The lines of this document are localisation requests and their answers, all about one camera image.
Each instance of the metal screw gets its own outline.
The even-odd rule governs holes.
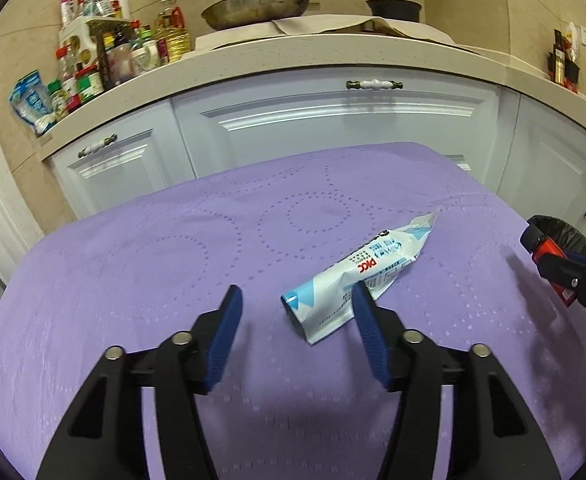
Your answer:
[[[112,346],[104,352],[104,357],[109,361],[115,361],[124,355],[124,349],[121,346]]]
[[[407,330],[402,337],[409,343],[421,343],[424,340],[424,336],[417,330]]]
[[[491,355],[491,349],[487,345],[480,343],[473,345],[473,353],[478,357],[489,357]]]
[[[173,334],[171,341],[174,345],[188,345],[193,341],[193,336],[191,335],[191,332],[178,332]]]

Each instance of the table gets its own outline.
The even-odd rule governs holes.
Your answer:
[[[221,479],[374,479],[399,394],[372,378],[354,321],[309,346],[279,296],[385,228],[438,212],[420,259],[380,298],[435,342],[491,346],[563,473],[586,457],[586,321],[518,239],[526,222],[444,156],[394,143],[290,156],[186,182],[63,227],[0,301],[0,447],[32,480],[104,349],[157,346],[217,307],[244,315],[198,408]],[[163,478],[144,392],[148,460]],[[448,464],[446,390],[434,478]]]

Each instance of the black container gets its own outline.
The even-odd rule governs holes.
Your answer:
[[[420,23],[422,6],[410,0],[367,0],[373,16]]]

